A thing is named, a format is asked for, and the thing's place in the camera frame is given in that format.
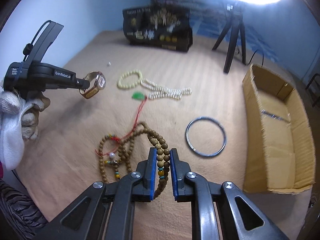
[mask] black bag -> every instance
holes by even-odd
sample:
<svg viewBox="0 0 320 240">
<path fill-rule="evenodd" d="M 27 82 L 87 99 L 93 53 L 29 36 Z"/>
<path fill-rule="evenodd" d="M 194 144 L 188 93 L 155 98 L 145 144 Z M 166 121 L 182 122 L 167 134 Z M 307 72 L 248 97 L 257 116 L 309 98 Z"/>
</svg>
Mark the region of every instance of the black bag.
<svg viewBox="0 0 320 240">
<path fill-rule="evenodd" d="M 189 9 L 178 7 L 124 9 L 123 32 L 132 45 L 187 52 L 193 43 L 189 17 Z"/>
</svg>

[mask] black and white striped fabric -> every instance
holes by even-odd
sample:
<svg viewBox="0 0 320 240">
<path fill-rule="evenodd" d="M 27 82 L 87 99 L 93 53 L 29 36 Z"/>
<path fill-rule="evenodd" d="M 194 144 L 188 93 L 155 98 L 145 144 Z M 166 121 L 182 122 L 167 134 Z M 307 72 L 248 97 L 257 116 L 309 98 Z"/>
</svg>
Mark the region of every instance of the black and white striped fabric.
<svg viewBox="0 0 320 240">
<path fill-rule="evenodd" d="M 32 199 L 0 179 L 0 210 L 17 235 L 32 239 L 48 222 Z"/>
</svg>

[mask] red cord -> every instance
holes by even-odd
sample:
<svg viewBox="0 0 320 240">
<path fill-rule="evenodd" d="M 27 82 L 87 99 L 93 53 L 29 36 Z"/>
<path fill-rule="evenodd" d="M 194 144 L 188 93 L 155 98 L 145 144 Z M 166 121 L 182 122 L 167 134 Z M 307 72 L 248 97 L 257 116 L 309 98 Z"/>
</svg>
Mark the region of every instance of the red cord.
<svg viewBox="0 0 320 240">
<path fill-rule="evenodd" d="M 143 108 L 144 104 L 146 103 L 147 99 L 148 99 L 148 98 L 145 96 L 145 97 L 144 97 L 144 100 L 143 100 L 143 101 L 141 102 L 141 104 L 139 105 L 139 107 L 138 107 L 138 113 L 137 113 L 137 116 L 136 116 L 136 119 L 135 119 L 135 121 L 134 121 L 134 124 L 133 124 L 133 127 L 132 127 L 131 131 L 130 131 L 129 133 L 127 133 L 125 136 L 121 137 L 121 138 L 119 138 L 119 137 L 113 137 L 113 138 L 111 138 L 112 141 L 116 141 L 116 143 L 119 144 L 119 142 L 120 142 L 121 140 L 129 137 L 129 136 L 131 135 L 131 133 L 133 133 L 134 129 L 135 129 L 136 126 L 137 126 L 138 119 L 139 119 L 139 115 L 140 115 L 140 113 L 141 113 L 141 111 L 142 111 L 142 108 Z M 112 152 L 115 152 L 117 149 L 118 149 L 118 146 L 116 146 L 114 149 L 112 149 L 110 152 L 107 152 L 107 153 L 99 154 L 99 153 L 97 152 L 97 150 L 95 150 L 95 152 L 96 152 L 97 155 L 105 156 L 105 155 L 109 155 L 109 154 L 112 153 Z"/>
</svg>

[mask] beige tablecloth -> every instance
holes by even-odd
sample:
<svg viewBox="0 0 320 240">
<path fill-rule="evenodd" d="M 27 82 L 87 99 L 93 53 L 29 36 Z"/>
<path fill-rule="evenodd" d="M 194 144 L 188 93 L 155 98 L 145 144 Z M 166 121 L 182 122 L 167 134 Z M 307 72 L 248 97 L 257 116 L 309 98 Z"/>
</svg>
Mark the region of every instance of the beige tablecloth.
<svg viewBox="0 0 320 240">
<path fill-rule="evenodd" d="M 147 101 L 140 115 L 150 128 L 177 148 L 181 160 L 209 181 L 233 181 L 240 188 L 244 180 L 247 127 L 242 79 L 248 67 L 233 60 L 228 75 L 223 73 L 227 44 L 212 52 L 214 40 L 195 37 L 188 53 L 128 45 L 122 32 L 103 32 L 79 52 L 65 68 L 84 77 L 89 71 L 102 71 L 105 90 L 86 100 L 73 89 L 51 90 L 45 95 L 50 107 L 40 114 L 40 135 L 27 145 L 18 175 L 48 220 L 52 220 L 93 182 L 100 180 L 94 149 L 104 134 L 126 134 L 131 128 L 139 102 L 131 99 L 142 87 L 119 90 L 119 76 L 139 69 L 145 78 L 170 88 L 191 87 L 193 93 L 180 101 L 165 98 Z M 254 62 L 260 63 L 256 55 Z M 287 73 L 265 59 L 265 65 L 290 79 Z M 188 148 L 185 129 L 201 115 L 217 119 L 224 126 L 228 142 L 215 158 L 201 158 Z M 207 122 L 195 124 L 190 139 L 196 148 L 208 153 L 220 148 L 222 135 Z M 151 144 L 145 135 L 136 139 L 132 167 L 148 156 Z M 125 175 L 124 167 L 120 175 Z M 112 170 L 107 172 L 114 181 Z M 286 233 L 295 239 L 303 225 L 310 192 L 291 195 L 253 195 L 251 198 Z M 134 239 L 191 239 L 189 203 L 175 203 L 171 181 L 152 203 L 137 203 Z"/>
</svg>

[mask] silver screw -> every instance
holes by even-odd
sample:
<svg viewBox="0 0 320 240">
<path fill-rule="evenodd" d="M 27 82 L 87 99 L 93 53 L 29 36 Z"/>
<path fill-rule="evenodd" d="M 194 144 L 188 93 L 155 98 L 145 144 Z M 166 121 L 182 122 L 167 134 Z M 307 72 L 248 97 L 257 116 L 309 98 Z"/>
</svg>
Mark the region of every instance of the silver screw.
<svg viewBox="0 0 320 240">
<path fill-rule="evenodd" d="M 134 171 L 131 173 L 131 177 L 133 178 L 140 178 L 141 177 L 141 173 L 138 171 Z"/>
<path fill-rule="evenodd" d="M 234 184 L 232 182 L 230 182 L 230 181 L 226 181 L 226 182 L 223 183 L 223 186 L 225 188 L 231 189 L 231 188 L 234 187 Z"/>
<path fill-rule="evenodd" d="M 194 179 L 196 176 L 197 174 L 195 172 L 190 171 L 187 173 L 187 177 L 190 179 Z"/>
<path fill-rule="evenodd" d="M 103 186 L 103 183 L 101 181 L 96 181 L 94 184 L 93 184 L 93 187 L 94 188 L 102 188 Z"/>
</svg>

